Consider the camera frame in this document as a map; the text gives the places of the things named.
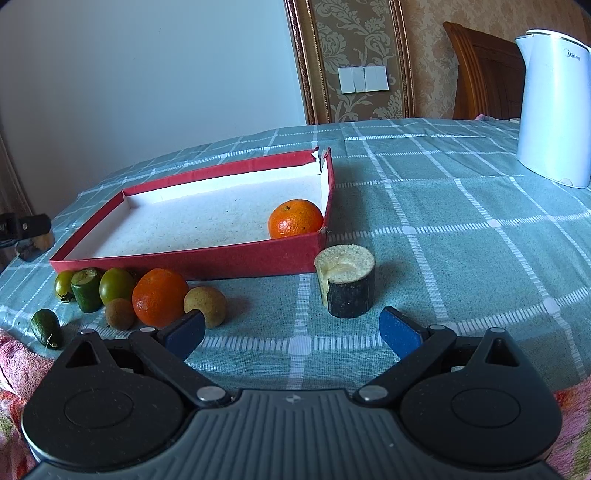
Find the large orange mandarin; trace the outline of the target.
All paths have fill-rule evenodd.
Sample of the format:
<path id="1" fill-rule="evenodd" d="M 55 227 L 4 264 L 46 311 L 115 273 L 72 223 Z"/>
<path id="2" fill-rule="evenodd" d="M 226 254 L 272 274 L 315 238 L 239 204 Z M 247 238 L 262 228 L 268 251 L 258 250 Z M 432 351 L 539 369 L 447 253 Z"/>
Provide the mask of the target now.
<path id="1" fill-rule="evenodd" d="M 135 315 L 147 326 L 164 328 L 183 317 L 183 300 L 188 291 L 183 276 L 163 268 L 152 269 L 133 289 Z"/>

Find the white wall light switch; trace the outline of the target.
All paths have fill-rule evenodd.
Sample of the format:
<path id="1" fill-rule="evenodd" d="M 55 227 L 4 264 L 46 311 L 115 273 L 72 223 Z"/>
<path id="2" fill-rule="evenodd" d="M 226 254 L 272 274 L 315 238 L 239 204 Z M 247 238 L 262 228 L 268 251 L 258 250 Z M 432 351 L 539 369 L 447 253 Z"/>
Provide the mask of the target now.
<path id="1" fill-rule="evenodd" d="M 341 67 L 338 74 L 342 94 L 384 92 L 390 89 L 385 66 Z"/>

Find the small green fruit far left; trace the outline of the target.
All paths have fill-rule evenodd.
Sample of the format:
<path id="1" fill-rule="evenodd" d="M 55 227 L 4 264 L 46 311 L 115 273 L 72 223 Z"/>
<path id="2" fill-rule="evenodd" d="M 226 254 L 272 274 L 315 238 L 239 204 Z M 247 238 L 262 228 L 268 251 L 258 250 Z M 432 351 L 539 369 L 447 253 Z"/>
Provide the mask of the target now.
<path id="1" fill-rule="evenodd" d="M 54 281 L 54 293 L 57 298 L 64 303 L 75 300 L 71 287 L 71 280 L 75 272 L 73 270 L 64 270 L 57 274 Z"/>

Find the white electric kettle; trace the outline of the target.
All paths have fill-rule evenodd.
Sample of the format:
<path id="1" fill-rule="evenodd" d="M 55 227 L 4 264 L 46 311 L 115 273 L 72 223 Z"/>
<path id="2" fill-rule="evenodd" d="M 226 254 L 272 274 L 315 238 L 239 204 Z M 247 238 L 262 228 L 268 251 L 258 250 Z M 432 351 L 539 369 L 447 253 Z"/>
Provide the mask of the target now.
<path id="1" fill-rule="evenodd" d="M 516 38 L 525 64 L 517 158 L 568 187 L 590 183 L 590 47 L 561 32 Z"/>

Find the orange mandarin in box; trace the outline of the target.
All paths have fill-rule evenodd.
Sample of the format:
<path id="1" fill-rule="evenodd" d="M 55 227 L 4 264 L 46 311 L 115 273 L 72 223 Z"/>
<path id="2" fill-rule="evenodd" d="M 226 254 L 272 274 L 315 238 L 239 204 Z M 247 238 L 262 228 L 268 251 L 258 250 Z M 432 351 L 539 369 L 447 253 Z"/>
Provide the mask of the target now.
<path id="1" fill-rule="evenodd" d="M 311 201 L 288 200 L 277 206 L 267 220 L 271 239 L 300 236 L 317 232 L 324 224 L 322 212 Z"/>

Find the tan longan fruit large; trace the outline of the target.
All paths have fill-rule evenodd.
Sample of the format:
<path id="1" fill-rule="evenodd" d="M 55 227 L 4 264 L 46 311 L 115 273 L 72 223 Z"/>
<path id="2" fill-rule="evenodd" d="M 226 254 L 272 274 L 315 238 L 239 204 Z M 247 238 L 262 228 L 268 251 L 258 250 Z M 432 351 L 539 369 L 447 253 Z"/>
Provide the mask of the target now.
<path id="1" fill-rule="evenodd" d="M 183 299 L 186 313 L 199 310 L 204 314 L 207 328 L 216 328 L 225 321 L 228 304 L 221 291 L 211 286 L 197 286 L 190 289 Z"/>

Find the green round fruit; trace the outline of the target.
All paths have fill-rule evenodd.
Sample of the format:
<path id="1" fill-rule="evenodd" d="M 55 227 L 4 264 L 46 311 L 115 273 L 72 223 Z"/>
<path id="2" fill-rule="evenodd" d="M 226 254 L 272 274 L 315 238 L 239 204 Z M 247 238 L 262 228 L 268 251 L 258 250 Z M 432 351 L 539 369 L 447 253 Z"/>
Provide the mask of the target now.
<path id="1" fill-rule="evenodd" d="M 130 300 L 135 286 L 132 275 L 122 268 L 110 268 L 99 284 L 99 296 L 104 305 L 115 299 Z"/>

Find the pink floral towel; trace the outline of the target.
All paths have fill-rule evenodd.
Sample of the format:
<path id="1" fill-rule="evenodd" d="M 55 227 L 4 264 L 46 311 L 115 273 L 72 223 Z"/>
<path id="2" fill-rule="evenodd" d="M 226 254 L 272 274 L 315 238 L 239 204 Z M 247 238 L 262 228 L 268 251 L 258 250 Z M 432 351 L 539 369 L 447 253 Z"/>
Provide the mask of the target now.
<path id="1" fill-rule="evenodd" d="M 36 466 L 21 429 L 27 401 L 53 365 L 2 330 L 1 361 L 1 440 L 2 479 L 22 479 Z"/>

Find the dark green small cucumber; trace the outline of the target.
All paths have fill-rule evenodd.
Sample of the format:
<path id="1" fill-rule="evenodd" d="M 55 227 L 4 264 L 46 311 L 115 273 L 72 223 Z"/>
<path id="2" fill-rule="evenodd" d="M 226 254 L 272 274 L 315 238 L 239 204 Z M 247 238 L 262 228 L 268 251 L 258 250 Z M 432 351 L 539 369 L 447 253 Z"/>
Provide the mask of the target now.
<path id="1" fill-rule="evenodd" d="M 57 315 L 49 309 L 38 310 L 30 321 L 31 332 L 46 348 L 60 349 L 63 335 Z"/>

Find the small brown longan fruit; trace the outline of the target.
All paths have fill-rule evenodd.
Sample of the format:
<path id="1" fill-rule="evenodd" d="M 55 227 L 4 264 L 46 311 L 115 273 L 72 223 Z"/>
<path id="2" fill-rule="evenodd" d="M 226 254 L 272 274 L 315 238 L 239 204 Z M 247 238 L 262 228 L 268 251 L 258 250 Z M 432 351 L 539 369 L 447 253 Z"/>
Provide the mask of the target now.
<path id="1" fill-rule="evenodd" d="M 119 331 L 131 329 L 136 323 L 136 316 L 131 301 L 116 298 L 105 306 L 105 318 L 109 327 Z"/>

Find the dark sugarcane stub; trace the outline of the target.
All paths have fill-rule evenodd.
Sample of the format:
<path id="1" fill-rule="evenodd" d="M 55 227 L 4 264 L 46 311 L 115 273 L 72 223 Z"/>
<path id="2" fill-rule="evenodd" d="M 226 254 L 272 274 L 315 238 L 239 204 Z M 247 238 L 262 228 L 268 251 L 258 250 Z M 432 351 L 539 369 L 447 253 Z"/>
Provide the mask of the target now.
<path id="1" fill-rule="evenodd" d="M 367 248 L 342 244 L 315 257 L 322 303 L 336 318 L 356 318 L 374 303 L 376 259 Z"/>

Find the green plaid bedsheet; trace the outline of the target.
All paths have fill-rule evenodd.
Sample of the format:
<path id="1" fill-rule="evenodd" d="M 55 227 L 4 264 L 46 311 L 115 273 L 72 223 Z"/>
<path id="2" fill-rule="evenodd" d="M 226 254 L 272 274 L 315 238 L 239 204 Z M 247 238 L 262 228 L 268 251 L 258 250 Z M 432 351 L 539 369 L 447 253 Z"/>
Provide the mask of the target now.
<path id="1" fill-rule="evenodd" d="M 189 365 L 228 389 L 354 390 L 394 364 L 392 306 L 462 336 L 506 329 L 553 390 L 590 374 L 590 193 L 517 161 L 509 121 L 373 120 L 286 127 L 188 147 L 106 177 L 54 219 L 64 242 L 124 187 L 266 154 L 329 149 L 329 241 L 376 257 L 373 308 L 332 317 L 315 275 L 223 280 L 228 322 Z"/>

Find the dark cut sugarcane piece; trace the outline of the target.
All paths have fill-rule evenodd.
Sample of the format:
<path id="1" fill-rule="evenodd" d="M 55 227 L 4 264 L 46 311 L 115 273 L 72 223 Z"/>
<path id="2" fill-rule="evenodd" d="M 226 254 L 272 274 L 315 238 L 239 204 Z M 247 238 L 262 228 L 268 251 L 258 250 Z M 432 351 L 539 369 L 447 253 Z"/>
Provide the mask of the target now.
<path id="1" fill-rule="evenodd" d="M 19 241 L 15 246 L 15 253 L 22 261 L 33 262 L 41 255 L 47 253 L 54 244 L 55 236 L 50 231 L 40 236 Z"/>

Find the green cut cucumber piece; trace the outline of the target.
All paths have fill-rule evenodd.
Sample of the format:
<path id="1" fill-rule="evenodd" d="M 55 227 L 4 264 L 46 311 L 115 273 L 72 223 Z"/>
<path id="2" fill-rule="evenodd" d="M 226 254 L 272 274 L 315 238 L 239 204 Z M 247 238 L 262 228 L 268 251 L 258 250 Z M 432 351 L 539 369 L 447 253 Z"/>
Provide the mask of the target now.
<path id="1" fill-rule="evenodd" d="M 101 272 L 96 268 L 85 268 L 75 272 L 70 286 L 78 307 L 83 313 L 99 310 L 103 303 L 99 294 Z"/>

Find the gold ornate wall panel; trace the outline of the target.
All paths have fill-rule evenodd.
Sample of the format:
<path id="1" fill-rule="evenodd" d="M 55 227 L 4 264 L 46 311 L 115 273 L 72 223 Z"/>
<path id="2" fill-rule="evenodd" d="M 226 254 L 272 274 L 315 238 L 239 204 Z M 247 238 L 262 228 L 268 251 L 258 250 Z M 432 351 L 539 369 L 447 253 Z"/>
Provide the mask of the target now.
<path id="1" fill-rule="evenodd" d="M 400 1 L 287 1 L 284 7 L 308 124 L 415 116 Z M 339 69 L 349 67 L 384 67 L 387 89 L 346 93 Z"/>

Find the red shallow cardboard box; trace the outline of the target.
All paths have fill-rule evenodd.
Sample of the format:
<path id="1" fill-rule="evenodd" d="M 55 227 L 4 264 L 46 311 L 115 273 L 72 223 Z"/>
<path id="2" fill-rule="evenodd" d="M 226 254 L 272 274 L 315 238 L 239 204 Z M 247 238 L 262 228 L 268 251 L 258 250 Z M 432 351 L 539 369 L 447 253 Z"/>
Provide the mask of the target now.
<path id="1" fill-rule="evenodd" d="M 314 271 L 327 232 L 270 238 L 281 203 L 304 199 L 331 214 L 329 150 L 268 155 L 180 173 L 116 193 L 51 257 L 55 271 L 153 268 L 187 280 Z"/>

